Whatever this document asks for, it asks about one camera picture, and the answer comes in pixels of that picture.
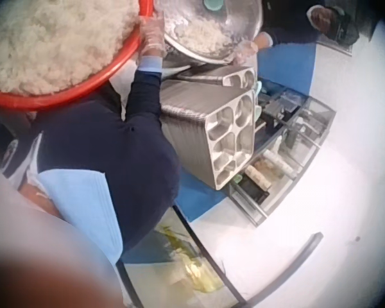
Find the blue mat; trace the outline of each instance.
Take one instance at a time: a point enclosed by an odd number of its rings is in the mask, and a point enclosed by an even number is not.
[[[215,191],[186,170],[181,171],[180,190],[175,199],[188,222],[192,222],[227,197]]]
[[[308,95],[314,74],[316,44],[282,44],[261,50],[258,76]]]

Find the glass display case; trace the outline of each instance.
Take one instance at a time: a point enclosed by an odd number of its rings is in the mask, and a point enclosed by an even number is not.
[[[175,206],[121,260],[117,268],[132,307],[244,307]]]
[[[270,81],[263,84],[253,157],[226,187],[254,225],[271,215],[305,173],[336,114],[314,98]]]

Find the navy jacket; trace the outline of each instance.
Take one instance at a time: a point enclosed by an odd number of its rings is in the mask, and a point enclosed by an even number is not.
[[[317,4],[325,6],[324,0],[263,0],[262,31],[274,45],[315,42],[320,32],[311,26],[307,11]]]
[[[19,139],[4,170],[9,177],[43,132],[38,171],[84,169],[105,174],[124,250],[136,245],[173,205],[180,164],[160,123],[160,73],[136,71],[121,120],[111,84],[80,102],[40,113]]]

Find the metal bowl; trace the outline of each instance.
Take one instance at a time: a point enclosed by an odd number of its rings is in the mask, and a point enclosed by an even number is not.
[[[226,64],[236,44],[242,39],[253,40],[262,26],[261,0],[224,0],[223,7],[216,12],[206,9],[203,0],[155,0],[155,7],[164,12],[166,19],[166,42],[175,49],[169,49],[172,61],[177,58],[185,61],[179,53],[192,58],[195,62]],[[187,26],[191,20],[214,20],[223,32],[232,36],[232,42],[216,55],[203,54],[183,46],[177,37],[176,28]]]

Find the plastic glove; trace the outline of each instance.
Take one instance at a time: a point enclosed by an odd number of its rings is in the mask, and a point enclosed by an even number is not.
[[[243,65],[247,59],[258,53],[258,46],[256,43],[249,40],[241,41],[234,51],[234,59],[232,63],[234,65]]]
[[[141,55],[166,55],[164,43],[164,14],[156,12],[153,17],[140,17],[140,32],[142,37]]]

